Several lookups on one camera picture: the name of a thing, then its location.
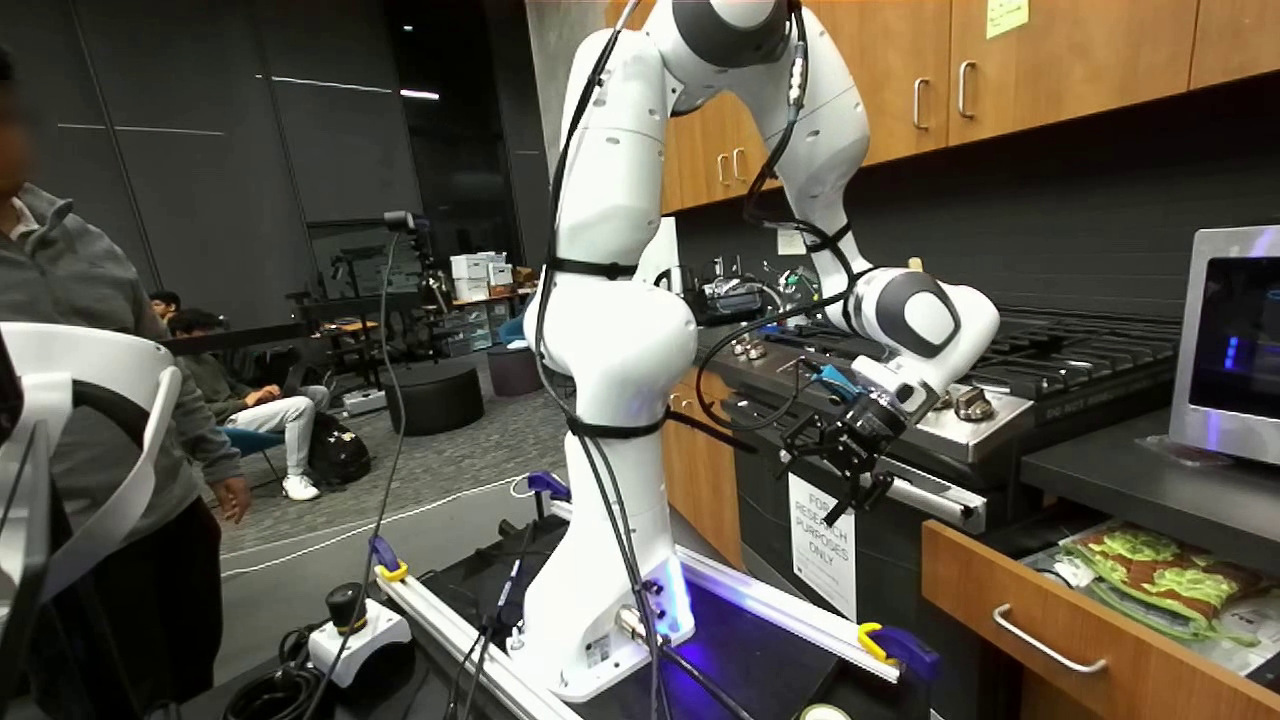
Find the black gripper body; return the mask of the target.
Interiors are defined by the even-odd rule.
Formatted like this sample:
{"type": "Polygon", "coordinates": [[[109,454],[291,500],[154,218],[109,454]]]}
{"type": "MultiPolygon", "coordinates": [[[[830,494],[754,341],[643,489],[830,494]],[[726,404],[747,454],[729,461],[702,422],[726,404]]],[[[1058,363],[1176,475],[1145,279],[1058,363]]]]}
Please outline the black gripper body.
{"type": "Polygon", "coordinates": [[[818,472],[835,494],[856,494],[876,454],[906,432],[906,415],[879,400],[856,400],[835,415],[805,415],[784,452],[793,469],[818,472]]]}

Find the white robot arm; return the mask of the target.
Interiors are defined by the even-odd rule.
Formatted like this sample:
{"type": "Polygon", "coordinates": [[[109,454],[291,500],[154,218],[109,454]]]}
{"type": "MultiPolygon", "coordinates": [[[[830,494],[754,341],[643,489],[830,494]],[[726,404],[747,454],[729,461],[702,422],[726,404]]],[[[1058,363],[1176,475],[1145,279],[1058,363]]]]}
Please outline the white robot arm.
{"type": "Polygon", "coordinates": [[[526,330],[574,380],[565,432],[568,530],[526,590],[508,657],[568,702],[590,702],[659,647],[697,636],[672,548],[670,390],[697,358],[692,309],[639,279],[655,234],[670,122],[735,97],[766,168],[807,241],[822,310],[872,349],[852,438],[876,452],[974,370],[999,309],[974,282],[872,263],[849,218],[869,108],[823,18],[801,0],[655,0],[635,29],[579,40],[568,71],[554,228],[526,330]]]}

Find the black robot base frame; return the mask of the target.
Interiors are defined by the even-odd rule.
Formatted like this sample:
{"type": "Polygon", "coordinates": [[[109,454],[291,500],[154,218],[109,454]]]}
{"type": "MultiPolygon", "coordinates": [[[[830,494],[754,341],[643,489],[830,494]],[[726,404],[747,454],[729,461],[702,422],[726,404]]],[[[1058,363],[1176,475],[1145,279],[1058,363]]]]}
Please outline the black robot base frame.
{"type": "MultiPolygon", "coordinates": [[[[675,575],[702,590],[714,590],[735,614],[766,618],[767,627],[781,627],[805,639],[807,647],[846,659],[879,686],[906,686],[910,680],[932,671],[932,665],[914,665],[879,647],[852,618],[818,609],[784,589],[754,579],[706,552],[675,548],[675,575]]],[[[612,682],[601,671],[592,671],[579,694],[574,694],[559,680],[541,680],[532,667],[526,667],[511,651],[495,644],[494,622],[467,622],[407,562],[376,569],[376,585],[422,630],[429,630],[445,651],[454,651],[459,667],[521,720],[583,720],[583,708],[612,693],[612,682]]],[[[635,657],[625,657],[610,667],[635,676],[655,671],[659,659],[683,665],[681,636],[655,618],[654,602],[622,609],[610,614],[610,622],[639,644],[635,657]]]]}

